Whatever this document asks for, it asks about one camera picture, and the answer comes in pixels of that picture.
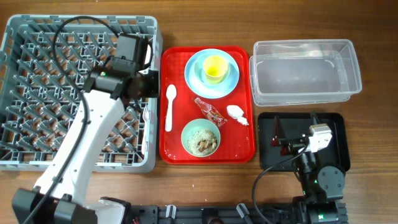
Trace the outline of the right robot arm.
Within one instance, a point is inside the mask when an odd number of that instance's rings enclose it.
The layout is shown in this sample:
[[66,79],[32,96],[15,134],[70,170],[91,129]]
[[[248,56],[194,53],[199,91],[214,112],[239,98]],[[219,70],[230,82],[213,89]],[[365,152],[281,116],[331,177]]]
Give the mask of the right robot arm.
[[302,197],[293,199],[294,213],[300,223],[344,223],[339,200],[343,198],[345,171],[338,165],[322,163],[318,153],[332,142],[329,125],[311,114],[312,125],[308,133],[298,138],[288,138],[279,116],[274,117],[272,147],[280,147],[282,156],[291,156],[287,161],[295,166]]

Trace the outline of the green bowl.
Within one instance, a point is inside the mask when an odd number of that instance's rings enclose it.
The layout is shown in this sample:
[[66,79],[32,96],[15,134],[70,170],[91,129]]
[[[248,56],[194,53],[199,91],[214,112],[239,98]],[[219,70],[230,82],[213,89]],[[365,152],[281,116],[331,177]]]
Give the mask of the green bowl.
[[[194,156],[194,155],[191,153],[191,151],[188,148],[187,140],[188,140],[188,137],[192,133],[194,133],[195,131],[197,131],[201,128],[209,129],[210,131],[212,131],[215,134],[215,136],[218,139],[218,145],[217,145],[216,150],[218,149],[218,147],[220,146],[220,143],[221,143],[220,131],[214,123],[212,123],[211,121],[209,121],[207,119],[194,119],[183,128],[183,131],[181,134],[181,142],[182,142],[183,148],[192,156]],[[216,152],[216,150],[213,153],[211,153],[207,156],[203,156],[203,157],[208,157],[208,156],[214,154]]]

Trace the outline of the white plastic spoon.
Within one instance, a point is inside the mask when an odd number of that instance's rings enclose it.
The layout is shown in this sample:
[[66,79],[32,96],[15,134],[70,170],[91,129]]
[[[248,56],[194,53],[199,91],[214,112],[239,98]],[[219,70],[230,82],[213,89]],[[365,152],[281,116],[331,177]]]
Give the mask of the white plastic spoon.
[[172,130],[173,101],[176,96],[177,96],[177,89],[175,85],[169,85],[166,91],[168,105],[167,105],[167,114],[165,117],[165,131],[167,132],[170,132]]

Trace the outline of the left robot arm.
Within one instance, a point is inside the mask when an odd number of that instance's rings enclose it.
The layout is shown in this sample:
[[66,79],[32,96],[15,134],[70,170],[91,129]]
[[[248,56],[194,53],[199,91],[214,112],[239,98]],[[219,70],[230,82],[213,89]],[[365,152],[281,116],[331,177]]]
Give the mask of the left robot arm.
[[19,223],[130,223],[131,204],[103,197],[86,206],[88,182],[106,138],[127,104],[159,95],[159,72],[116,58],[109,68],[92,69],[79,111],[52,163],[32,190],[19,189],[12,209]]

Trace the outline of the yellow plastic cup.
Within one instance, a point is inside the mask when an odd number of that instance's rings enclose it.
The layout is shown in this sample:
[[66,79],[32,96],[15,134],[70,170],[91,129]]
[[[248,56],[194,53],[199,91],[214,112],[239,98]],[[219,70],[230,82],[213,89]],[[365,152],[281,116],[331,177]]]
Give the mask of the yellow plastic cup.
[[203,62],[203,71],[206,82],[216,85],[229,75],[229,63],[219,55],[210,55]]

